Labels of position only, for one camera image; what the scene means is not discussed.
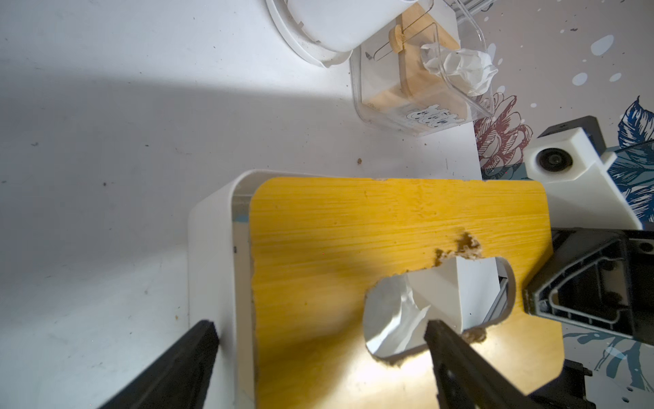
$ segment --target white plastic base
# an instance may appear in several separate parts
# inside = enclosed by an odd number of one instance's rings
[[[269,179],[308,176],[252,170],[198,203],[188,216],[188,304],[192,327],[213,321],[220,347],[204,407],[254,409],[249,200]]]
[[[570,154],[572,165],[560,172],[544,170],[537,161],[547,148]],[[615,160],[608,152],[600,158],[582,128],[537,138],[525,149],[527,176],[545,187],[553,228],[615,228],[642,230],[613,179],[606,172]]]
[[[306,62],[328,68],[346,62],[352,55],[351,50],[348,52],[331,51],[311,40],[295,23],[284,0],[266,0],[266,5],[279,33],[293,51]]]

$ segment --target crumpled tissue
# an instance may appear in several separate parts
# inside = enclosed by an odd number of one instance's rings
[[[381,280],[368,293],[364,338],[368,351],[385,358],[404,352],[430,306],[420,309],[406,275]],[[424,336],[424,329],[419,338]]]
[[[424,44],[421,49],[422,64],[432,74],[441,76],[440,63],[447,78],[468,96],[478,96],[488,91],[491,79],[498,69],[491,56],[483,51],[461,48],[452,51],[438,43]]]

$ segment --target camera lens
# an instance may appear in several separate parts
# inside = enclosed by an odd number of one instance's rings
[[[544,170],[560,172],[572,166],[572,156],[559,148],[542,150],[536,157],[536,161]]]

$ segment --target sticker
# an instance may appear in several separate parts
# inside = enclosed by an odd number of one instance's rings
[[[450,113],[448,109],[438,109],[438,105],[432,105],[427,109],[409,113],[407,118],[416,120],[418,123],[427,125],[430,128],[440,128],[446,125],[463,122],[463,118],[459,118],[456,114]]]

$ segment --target table surface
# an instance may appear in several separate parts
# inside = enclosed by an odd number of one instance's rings
[[[188,212],[245,170],[481,177],[472,124],[364,124],[262,0],[9,1],[0,61],[7,407],[97,407],[181,336]]]
[[[509,315],[473,348],[525,394],[556,378],[561,324],[527,315],[521,296],[552,254],[541,184],[277,178],[250,203],[258,407],[438,407],[428,350],[388,365],[366,349],[364,299],[465,232],[515,279]]]

